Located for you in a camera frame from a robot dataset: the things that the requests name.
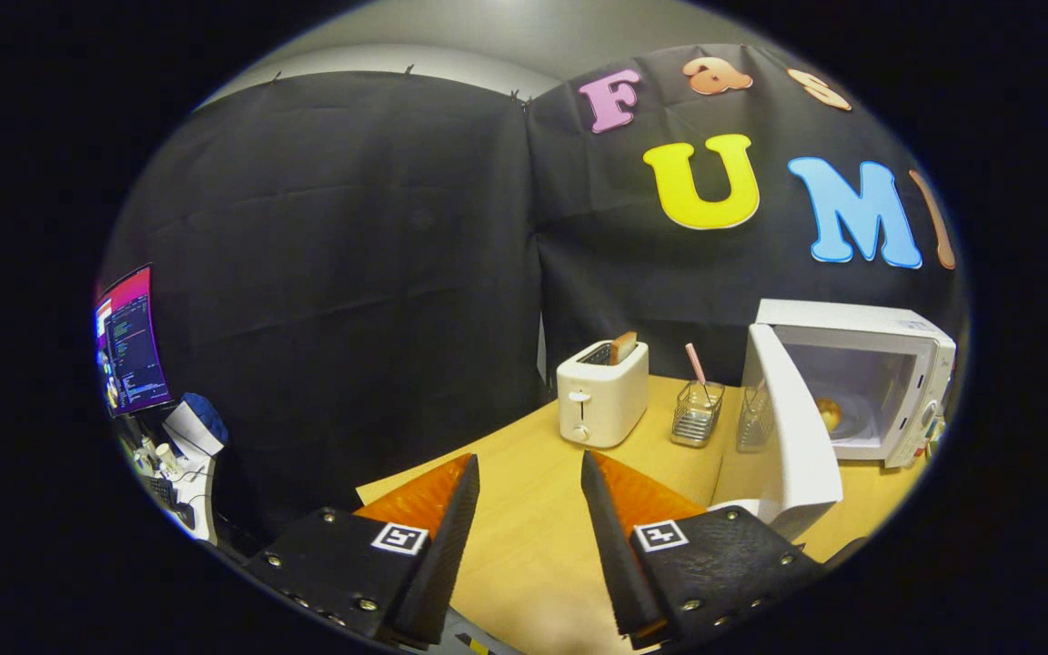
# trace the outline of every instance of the monitor screen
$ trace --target monitor screen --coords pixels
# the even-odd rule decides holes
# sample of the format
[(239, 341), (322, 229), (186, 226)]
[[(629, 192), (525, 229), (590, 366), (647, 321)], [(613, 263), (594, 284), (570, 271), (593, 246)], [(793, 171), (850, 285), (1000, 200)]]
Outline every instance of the monitor screen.
[(146, 265), (105, 291), (95, 306), (100, 393), (113, 417), (172, 399), (156, 353), (150, 282)]

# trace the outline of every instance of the white toaster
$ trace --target white toaster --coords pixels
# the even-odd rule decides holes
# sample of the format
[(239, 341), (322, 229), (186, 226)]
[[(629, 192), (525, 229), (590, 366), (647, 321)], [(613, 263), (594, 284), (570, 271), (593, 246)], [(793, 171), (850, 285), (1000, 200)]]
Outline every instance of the white toaster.
[(649, 405), (650, 348), (638, 342), (616, 365), (591, 364), (597, 342), (556, 368), (561, 436), (589, 447), (624, 442)]

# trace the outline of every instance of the black curtain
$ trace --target black curtain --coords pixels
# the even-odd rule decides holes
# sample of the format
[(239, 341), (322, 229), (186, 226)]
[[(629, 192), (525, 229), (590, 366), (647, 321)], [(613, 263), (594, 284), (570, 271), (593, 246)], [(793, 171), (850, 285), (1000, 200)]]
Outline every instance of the black curtain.
[[(752, 86), (695, 92), (682, 66), (698, 58), (724, 59)], [(815, 100), (789, 66), (852, 111)], [(576, 90), (624, 69), (640, 74), (633, 121), (594, 134)], [(751, 141), (758, 211), (725, 230), (674, 223), (643, 153), (694, 146), (699, 196), (720, 200), (730, 182), (703, 144), (730, 133)], [(922, 265), (878, 252), (815, 261), (810, 193), (787, 168), (798, 157), (824, 158), (855, 190), (860, 162), (891, 170)], [(754, 46), (614, 62), (526, 112), (450, 80), (300, 75), (180, 126), (134, 184), (100, 284), (153, 262), (170, 390), (209, 397), (230, 428), (217, 508), (271, 539), (536, 410), (541, 310), (549, 374), (637, 330), (653, 374), (690, 377), (693, 342), (707, 374), (736, 385), (764, 298), (907, 307), (960, 339), (964, 264), (937, 260), (910, 169), (932, 177), (849, 90)]]
[[(754, 82), (715, 95), (695, 92), (682, 67), (699, 58), (724, 59)], [(815, 74), (849, 101), (851, 111), (814, 99), (787, 67)], [(632, 84), (636, 104), (625, 107), (632, 122), (594, 134), (593, 107), (577, 88), (625, 69), (640, 75)], [(703, 144), (730, 133), (751, 141), (746, 154), (760, 188), (757, 213), (724, 230), (674, 223), (661, 209), (643, 153), (690, 144), (699, 198), (722, 200), (730, 195), (727, 172)], [(737, 385), (746, 327), (765, 298), (904, 307), (954, 340), (964, 330), (963, 262), (948, 270), (937, 260), (926, 200), (908, 174), (915, 169), (931, 179), (931, 171), (916, 165), (907, 146), (847, 88), (789, 54), (687, 45), (612, 62), (533, 100), (528, 145), (549, 374), (585, 345), (636, 330), (650, 344), (653, 374), (693, 376), (683, 351), (693, 342), (708, 376)], [(920, 268), (889, 265), (879, 249), (873, 261), (858, 250), (845, 264), (815, 261), (810, 194), (787, 169), (798, 157), (824, 158), (856, 191), (860, 162), (890, 169), (923, 258)], [(847, 230), (845, 239), (856, 247)]]
[(534, 410), (529, 179), (520, 105), (450, 80), (278, 80), (179, 127), (100, 282), (153, 262), (172, 395), (230, 429), (217, 509), (271, 539)]

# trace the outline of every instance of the blue letter m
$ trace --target blue letter m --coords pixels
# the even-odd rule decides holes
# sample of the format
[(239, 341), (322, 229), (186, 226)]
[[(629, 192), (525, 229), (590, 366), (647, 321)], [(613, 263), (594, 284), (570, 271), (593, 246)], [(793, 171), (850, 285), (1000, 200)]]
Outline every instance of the blue letter m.
[(811, 245), (811, 257), (818, 261), (852, 260), (852, 246), (839, 228), (842, 221), (866, 260), (876, 258), (882, 226), (885, 247), (880, 253), (885, 261), (901, 268), (920, 268), (920, 250), (912, 240), (891, 170), (877, 162), (861, 162), (856, 194), (831, 165), (818, 157), (799, 157), (790, 160), (787, 169), (807, 183), (815, 211), (818, 240)]

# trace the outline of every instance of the yellow letter u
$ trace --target yellow letter u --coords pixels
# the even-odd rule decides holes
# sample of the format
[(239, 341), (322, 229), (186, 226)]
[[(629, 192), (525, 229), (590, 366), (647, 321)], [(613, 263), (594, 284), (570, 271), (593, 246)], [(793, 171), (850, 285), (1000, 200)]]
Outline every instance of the yellow letter u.
[(690, 157), (694, 146), (670, 144), (646, 150), (641, 160), (653, 167), (661, 209), (674, 223), (692, 230), (717, 230), (745, 223), (758, 211), (758, 182), (749, 167), (743, 134), (720, 134), (706, 138), (706, 148), (722, 157), (730, 179), (730, 197), (719, 202), (698, 198)]

